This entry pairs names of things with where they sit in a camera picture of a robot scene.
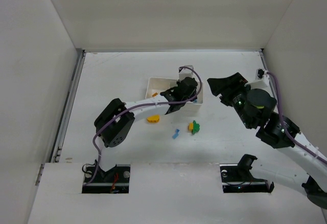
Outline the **white three-compartment container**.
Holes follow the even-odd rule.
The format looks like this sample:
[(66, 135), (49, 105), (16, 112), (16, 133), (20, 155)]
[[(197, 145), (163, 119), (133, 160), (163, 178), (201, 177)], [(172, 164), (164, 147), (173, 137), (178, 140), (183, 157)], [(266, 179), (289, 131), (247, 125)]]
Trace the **white three-compartment container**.
[[(148, 87), (146, 90), (145, 98), (150, 98), (154, 93), (161, 93), (166, 91), (169, 88), (176, 86), (177, 79), (167, 79), (167, 78), (155, 78), (151, 77), (148, 80)], [(193, 102), (187, 102), (185, 106), (183, 106), (180, 111), (187, 111), (196, 113), (199, 111), (203, 104), (203, 90), (197, 95), (197, 104)]]

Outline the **yellow green lego cluster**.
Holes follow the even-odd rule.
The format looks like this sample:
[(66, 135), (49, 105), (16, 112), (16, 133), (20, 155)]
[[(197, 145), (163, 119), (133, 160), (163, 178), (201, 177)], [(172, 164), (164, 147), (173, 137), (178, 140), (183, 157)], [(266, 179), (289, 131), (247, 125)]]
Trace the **yellow green lego cluster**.
[(189, 123), (188, 131), (191, 132), (193, 135), (200, 131), (200, 124), (198, 124), (195, 120)]

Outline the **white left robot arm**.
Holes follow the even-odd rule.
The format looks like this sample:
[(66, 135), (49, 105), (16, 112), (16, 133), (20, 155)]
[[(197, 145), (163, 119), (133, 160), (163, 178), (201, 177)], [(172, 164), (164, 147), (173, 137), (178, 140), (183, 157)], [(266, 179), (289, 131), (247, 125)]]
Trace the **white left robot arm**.
[(98, 151), (94, 173), (89, 184), (99, 171), (102, 150), (96, 139), (101, 138), (105, 147), (115, 147), (127, 137), (133, 123), (153, 115), (168, 115), (180, 110), (187, 102), (197, 98), (202, 84), (194, 78), (186, 77), (177, 81), (176, 86), (161, 92), (155, 97), (137, 102), (124, 103), (119, 98), (113, 99), (94, 122), (96, 134), (92, 143)]

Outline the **yellow rounded lego brick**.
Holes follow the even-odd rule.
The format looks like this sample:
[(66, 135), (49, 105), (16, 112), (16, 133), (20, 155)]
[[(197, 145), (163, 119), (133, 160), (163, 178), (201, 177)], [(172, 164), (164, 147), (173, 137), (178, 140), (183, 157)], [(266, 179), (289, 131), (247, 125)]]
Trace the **yellow rounded lego brick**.
[(153, 116), (147, 117), (147, 122), (148, 123), (158, 123), (159, 120), (160, 120), (159, 115), (153, 115)]

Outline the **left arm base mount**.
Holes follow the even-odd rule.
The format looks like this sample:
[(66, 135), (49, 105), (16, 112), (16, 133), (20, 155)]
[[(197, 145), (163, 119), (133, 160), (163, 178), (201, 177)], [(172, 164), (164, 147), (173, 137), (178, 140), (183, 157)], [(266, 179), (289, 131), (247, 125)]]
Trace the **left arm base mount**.
[(87, 164), (82, 168), (84, 182), (82, 186), (83, 194), (127, 194), (129, 193), (130, 171), (129, 164), (116, 164), (108, 171), (100, 167), (93, 181), (86, 186), (95, 172), (95, 164)]

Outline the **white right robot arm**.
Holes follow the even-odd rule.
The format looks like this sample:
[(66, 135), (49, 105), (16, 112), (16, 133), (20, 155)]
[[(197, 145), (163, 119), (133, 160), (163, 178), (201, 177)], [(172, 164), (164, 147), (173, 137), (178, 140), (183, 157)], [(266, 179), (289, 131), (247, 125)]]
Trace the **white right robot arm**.
[(269, 185), (269, 192), (277, 182), (326, 209), (326, 156), (311, 143), (296, 140), (300, 128), (283, 113), (277, 77), (270, 71), (258, 69), (253, 82), (238, 72), (226, 78), (209, 78), (207, 82), (222, 104), (234, 108), (245, 128), (256, 129), (256, 137), (261, 142), (301, 167), (300, 171), (278, 168), (254, 155), (244, 154), (232, 167), (236, 178), (232, 179), (222, 170), (222, 182), (241, 188), (245, 183), (259, 180)]

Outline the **small blue lego pair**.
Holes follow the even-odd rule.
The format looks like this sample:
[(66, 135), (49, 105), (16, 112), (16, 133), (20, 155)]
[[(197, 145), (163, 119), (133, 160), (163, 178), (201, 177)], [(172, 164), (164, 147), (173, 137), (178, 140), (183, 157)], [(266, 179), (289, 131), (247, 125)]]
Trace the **small blue lego pair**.
[(173, 139), (176, 139), (176, 138), (179, 136), (179, 131), (180, 131), (179, 129), (176, 129), (176, 130), (175, 130), (175, 133), (174, 133), (174, 135), (172, 136)]

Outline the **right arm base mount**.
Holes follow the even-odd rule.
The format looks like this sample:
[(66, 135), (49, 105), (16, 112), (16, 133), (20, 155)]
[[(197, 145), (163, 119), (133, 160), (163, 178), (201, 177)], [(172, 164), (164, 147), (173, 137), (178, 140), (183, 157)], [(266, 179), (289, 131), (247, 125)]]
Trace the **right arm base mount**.
[(223, 193), (271, 193), (274, 183), (250, 173), (256, 156), (245, 154), (238, 163), (220, 164)]

